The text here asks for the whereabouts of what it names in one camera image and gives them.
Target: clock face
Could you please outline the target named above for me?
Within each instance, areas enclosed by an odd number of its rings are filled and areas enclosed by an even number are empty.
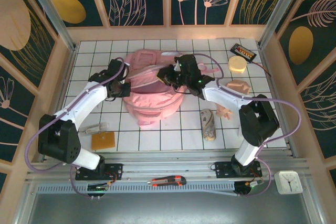
[[[285,193],[301,192],[299,175],[296,172],[279,173],[280,182]]]

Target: yellow sponge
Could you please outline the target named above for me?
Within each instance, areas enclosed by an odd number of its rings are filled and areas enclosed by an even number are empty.
[[[92,135],[91,148],[96,150],[115,147],[114,132],[102,132]]]
[[[241,56],[232,56],[229,59],[229,69],[232,73],[243,73],[246,67],[247,62]]]

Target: round yellow sponge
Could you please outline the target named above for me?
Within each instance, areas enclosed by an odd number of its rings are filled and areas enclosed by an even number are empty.
[[[229,69],[232,73],[243,73],[246,67],[247,62],[241,56],[232,56],[229,59]]]

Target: red utility knife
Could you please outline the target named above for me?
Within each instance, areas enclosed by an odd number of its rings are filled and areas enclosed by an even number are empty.
[[[183,186],[187,180],[183,176],[168,176],[163,178],[154,178],[147,182],[149,186]]]

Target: alarm clock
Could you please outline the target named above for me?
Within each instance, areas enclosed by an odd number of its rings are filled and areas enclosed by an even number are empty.
[[[280,194],[300,194],[303,192],[299,174],[293,170],[281,170],[275,173],[274,180]]]

